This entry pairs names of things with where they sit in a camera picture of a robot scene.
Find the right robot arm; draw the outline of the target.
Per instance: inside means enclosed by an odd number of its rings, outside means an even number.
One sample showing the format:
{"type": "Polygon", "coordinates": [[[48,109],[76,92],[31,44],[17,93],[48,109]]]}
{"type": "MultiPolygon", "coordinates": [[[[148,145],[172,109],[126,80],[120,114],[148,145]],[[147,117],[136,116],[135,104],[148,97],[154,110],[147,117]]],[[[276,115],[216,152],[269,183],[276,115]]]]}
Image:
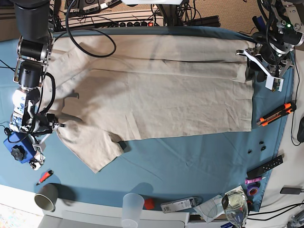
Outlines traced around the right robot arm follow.
{"type": "Polygon", "coordinates": [[[51,34],[19,41],[20,79],[37,90],[40,78],[53,75],[53,98],[73,89],[82,102],[58,114],[67,123],[58,134],[79,127],[113,141],[180,137],[252,130],[253,86],[245,78],[245,57],[238,49],[254,46],[249,37],[217,29],[204,36],[146,29],[114,37],[80,36],[79,43],[47,63],[51,34]]]}

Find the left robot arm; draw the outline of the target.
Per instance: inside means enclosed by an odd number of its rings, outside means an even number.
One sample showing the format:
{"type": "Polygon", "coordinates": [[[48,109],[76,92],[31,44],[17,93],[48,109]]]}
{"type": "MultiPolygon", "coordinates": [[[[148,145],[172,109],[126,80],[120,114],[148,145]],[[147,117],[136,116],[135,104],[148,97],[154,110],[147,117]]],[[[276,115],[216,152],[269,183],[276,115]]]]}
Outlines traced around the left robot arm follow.
{"type": "Polygon", "coordinates": [[[258,82],[267,78],[267,73],[279,82],[285,71],[293,67],[291,52],[304,42],[304,23],[296,7],[302,0],[258,0],[257,4],[262,14],[253,17],[258,30],[251,38],[255,47],[247,50],[237,50],[237,54],[247,57],[246,80],[252,80],[255,75],[258,82]]]}

